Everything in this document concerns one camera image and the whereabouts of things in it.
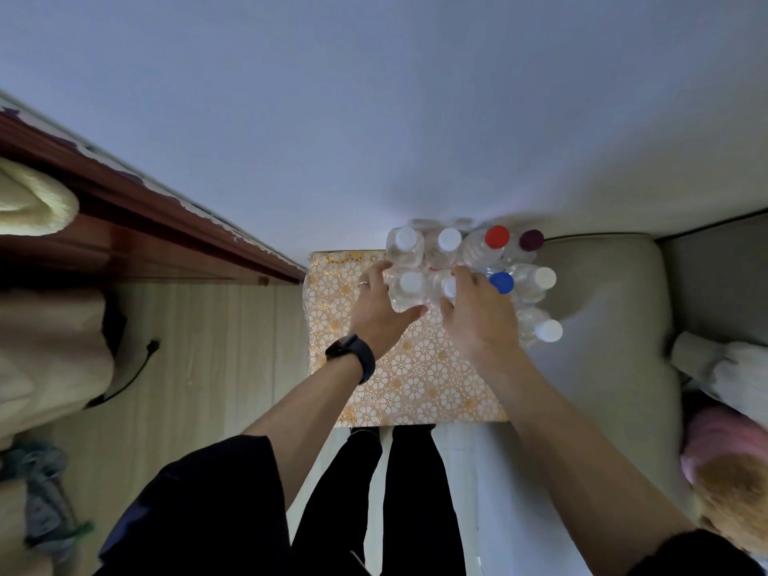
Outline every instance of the floral tablecloth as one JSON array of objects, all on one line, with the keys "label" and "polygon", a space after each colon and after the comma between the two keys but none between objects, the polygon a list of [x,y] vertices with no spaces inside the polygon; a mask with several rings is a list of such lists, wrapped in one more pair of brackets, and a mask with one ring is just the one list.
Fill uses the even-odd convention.
[{"label": "floral tablecloth", "polygon": [[[325,363],[325,350],[346,334],[357,281],[382,250],[314,252],[304,281],[304,313],[310,329],[310,372]],[[430,422],[507,420],[501,405],[462,358],[430,309],[358,386],[336,426],[415,425]]]}]

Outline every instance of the person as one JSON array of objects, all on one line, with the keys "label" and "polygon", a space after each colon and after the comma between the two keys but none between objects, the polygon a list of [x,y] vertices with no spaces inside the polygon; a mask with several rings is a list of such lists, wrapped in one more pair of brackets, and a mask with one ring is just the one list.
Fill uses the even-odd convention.
[{"label": "person", "polygon": [[[374,358],[426,311],[392,310],[382,276],[389,266],[378,262],[364,273],[351,314],[350,334]],[[728,541],[696,530],[543,378],[519,348],[514,307],[505,296],[465,267],[454,274],[456,302],[441,300],[444,327],[503,405],[594,574],[763,573]],[[285,515],[348,398],[370,377],[359,354],[331,356],[242,435],[163,468],[110,533],[98,574],[367,574],[368,485],[381,455],[375,432],[350,435],[310,497],[293,547]],[[384,574],[466,573],[445,469],[429,431],[393,433]]]}]

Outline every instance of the red bottle cap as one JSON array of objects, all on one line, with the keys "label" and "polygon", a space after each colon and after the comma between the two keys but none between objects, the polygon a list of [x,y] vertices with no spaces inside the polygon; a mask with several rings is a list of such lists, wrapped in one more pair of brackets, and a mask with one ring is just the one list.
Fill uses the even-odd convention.
[{"label": "red bottle cap", "polygon": [[544,244],[544,235],[540,230],[526,230],[520,235],[520,248],[526,252],[539,250]]},{"label": "red bottle cap", "polygon": [[500,224],[491,226],[485,233],[485,244],[492,249],[503,249],[507,242],[509,242],[509,231]]}]

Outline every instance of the power cord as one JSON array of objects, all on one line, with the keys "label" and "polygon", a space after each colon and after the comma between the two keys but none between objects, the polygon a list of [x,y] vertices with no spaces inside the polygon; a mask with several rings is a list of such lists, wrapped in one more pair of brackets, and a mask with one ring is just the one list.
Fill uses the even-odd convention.
[{"label": "power cord", "polygon": [[119,396],[125,390],[134,382],[136,382],[136,378],[139,377],[139,375],[142,373],[144,368],[149,363],[149,358],[151,358],[154,353],[160,349],[160,340],[159,339],[153,339],[147,344],[147,357],[144,358],[144,363],[141,364],[140,368],[136,371],[134,374],[134,377],[130,379],[129,383],[120,388],[115,394],[111,394],[110,396],[107,396],[106,394],[102,394],[101,396],[96,396],[93,400],[88,402],[88,404],[85,405],[84,408],[92,408],[94,406],[99,406],[101,404],[104,404],[105,402],[109,402],[112,398],[115,396]]}]

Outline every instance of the pink clothing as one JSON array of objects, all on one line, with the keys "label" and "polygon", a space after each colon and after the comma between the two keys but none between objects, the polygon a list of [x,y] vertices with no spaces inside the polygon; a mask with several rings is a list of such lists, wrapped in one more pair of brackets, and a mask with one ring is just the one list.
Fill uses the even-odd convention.
[{"label": "pink clothing", "polygon": [[725,408],[707,408],[688,425],[680,464],[689,483],[696,469],[722,455],[753,455],[768,464],[768,432],[756,422]]}]

